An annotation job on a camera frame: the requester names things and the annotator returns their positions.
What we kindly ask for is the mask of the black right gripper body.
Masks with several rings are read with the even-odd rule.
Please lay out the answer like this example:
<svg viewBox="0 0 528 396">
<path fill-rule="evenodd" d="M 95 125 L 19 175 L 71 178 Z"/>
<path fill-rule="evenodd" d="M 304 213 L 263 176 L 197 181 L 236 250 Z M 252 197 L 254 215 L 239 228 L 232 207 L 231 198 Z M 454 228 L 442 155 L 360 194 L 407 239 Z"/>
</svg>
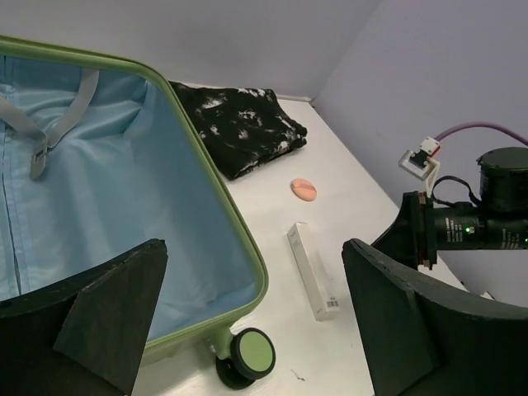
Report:
<svg viewBox="0 0 528 396">
<path fill-rule="evenodd" d="M 371 246 L 414 270 L 431 270 L 437 263 L 432 200 L 425 192 L 404 193 L 394 222 Z"/>
</svg>

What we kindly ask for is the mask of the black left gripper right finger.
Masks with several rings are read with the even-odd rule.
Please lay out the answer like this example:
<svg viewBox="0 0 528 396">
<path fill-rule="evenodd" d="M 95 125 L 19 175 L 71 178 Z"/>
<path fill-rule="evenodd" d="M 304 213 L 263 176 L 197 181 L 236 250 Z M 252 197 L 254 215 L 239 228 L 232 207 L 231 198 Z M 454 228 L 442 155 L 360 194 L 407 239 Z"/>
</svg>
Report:
<svg viewBox="0 0 528 396">
<path fill-rule="evenodd" d="M 342 260 L 377 395 L 525 395 L 527 310 L 415 271 L 359 239 Z"/>
</svg>

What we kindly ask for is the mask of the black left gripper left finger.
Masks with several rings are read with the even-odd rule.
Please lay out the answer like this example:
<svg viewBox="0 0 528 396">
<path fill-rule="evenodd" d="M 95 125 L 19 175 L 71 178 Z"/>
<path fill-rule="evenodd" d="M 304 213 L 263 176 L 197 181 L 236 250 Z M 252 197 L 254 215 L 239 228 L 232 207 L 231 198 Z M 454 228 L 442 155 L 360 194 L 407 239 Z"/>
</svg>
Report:
<svg viewBox="0 0 528 396">
<path fill-rule="evenodd" d="M 163 240 L 1 303 L 3 395 L 129 395 L 167 267 Z"/>
</svg>

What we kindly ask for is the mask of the white slim cosmetic box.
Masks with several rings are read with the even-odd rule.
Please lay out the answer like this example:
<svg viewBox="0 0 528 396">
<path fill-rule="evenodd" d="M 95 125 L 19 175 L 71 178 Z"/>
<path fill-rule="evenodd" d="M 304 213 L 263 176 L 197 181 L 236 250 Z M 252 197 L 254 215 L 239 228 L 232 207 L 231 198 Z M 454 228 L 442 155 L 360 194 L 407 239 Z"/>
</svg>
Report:
<svg viewBox="0 0 528 396">
<path fill-rule="evenodd" d="M 340 306 L 331 279 L 306 223 L 294 223 L 287 233 L 314 319 L 319 322 L 334 319 Z"/>
</svg>

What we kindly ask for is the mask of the peach makeup sponge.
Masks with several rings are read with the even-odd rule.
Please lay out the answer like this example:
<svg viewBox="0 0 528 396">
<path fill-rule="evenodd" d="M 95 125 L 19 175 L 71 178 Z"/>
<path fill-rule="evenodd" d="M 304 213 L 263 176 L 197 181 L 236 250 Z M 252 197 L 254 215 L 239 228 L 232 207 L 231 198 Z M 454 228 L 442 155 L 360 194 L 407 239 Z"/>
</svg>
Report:
<svg viewBox="0 0 528 396">
<path fill-rule="evenodd" d="M 303 178 L 295 178 L 290 183 L 290 189 L 301 200 L 311 202 L 317 198 L 317 189 L 314 185 Z"/>
</svg>

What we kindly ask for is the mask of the green hardshell suitcase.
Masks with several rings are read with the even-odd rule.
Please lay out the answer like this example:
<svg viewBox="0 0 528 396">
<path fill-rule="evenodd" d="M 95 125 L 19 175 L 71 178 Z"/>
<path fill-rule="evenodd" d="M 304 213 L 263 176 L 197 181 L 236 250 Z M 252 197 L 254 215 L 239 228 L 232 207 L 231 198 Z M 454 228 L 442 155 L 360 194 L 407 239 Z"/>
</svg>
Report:
<svg viewBox="0 0 528 396">
<path fill-rule="evenodd" d="M 169 82 L 148 66 L 1 39 L 1 303 L 150 239 L 167 267 L 140 366 L 213 344 L 231 389 L 269 375 L 261 330 L 231 326 L 268 275 L 247 225 Z"/>
</svg>

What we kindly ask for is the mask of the black white patterned garment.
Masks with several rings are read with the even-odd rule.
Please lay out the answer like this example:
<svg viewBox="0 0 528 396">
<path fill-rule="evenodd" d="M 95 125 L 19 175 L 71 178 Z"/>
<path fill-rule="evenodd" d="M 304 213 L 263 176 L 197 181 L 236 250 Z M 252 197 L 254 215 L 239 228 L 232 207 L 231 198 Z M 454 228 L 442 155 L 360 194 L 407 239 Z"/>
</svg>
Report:
<svg viewBox="0 0 528 396">
<path fill-rule="evenodd" d="M 307 129 L 283 111 L 271 89 L 171 85 L 215 166 L 229 180 L 307 144 Z"/>
</svg>

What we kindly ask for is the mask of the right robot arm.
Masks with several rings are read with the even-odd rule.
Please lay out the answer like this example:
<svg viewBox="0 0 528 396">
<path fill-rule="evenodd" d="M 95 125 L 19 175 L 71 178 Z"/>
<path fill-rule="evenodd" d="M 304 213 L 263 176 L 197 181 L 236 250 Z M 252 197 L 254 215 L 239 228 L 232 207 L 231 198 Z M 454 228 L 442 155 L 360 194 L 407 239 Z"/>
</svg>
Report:
<svg viewBox="0 0 528 396">
<path fill-rule="evenodd" d="M 447 202 L 406 192 L 395 221 L 372 247 L 405 266 L 431 269 L 439 251 L 527 249 L 527 149 L 483 154 L 480 197 Z"/>
</svg>

